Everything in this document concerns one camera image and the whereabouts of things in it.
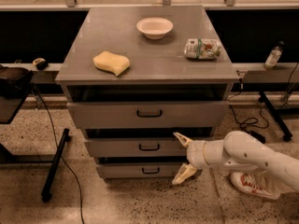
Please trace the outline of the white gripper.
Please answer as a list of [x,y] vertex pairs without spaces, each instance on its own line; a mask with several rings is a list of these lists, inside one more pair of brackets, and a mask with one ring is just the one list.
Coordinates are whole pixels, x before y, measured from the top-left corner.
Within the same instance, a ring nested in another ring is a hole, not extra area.
[[187,160],[189,162],[189,164],[183,163],[180,166],[178,173],[172,180],[173,185],[179,185],[193,176],[197,172],[197,169],[200,170],[207,167],[204,155],[206,141],[193,141],[181,133],[174,133],[174,136],[187,148]]

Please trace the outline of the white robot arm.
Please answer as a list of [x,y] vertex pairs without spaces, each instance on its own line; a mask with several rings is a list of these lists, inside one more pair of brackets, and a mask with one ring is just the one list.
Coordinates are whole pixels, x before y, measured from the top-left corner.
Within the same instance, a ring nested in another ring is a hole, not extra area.
[[233,169],[230,179],[239,190],[268,199],[299,191],[299,160],[265,146],[253,136],[233,131],[222,140],[192,140],[174,133],[187,148],[183,163],[172,184],[178,185],[197,171],[212,166]]

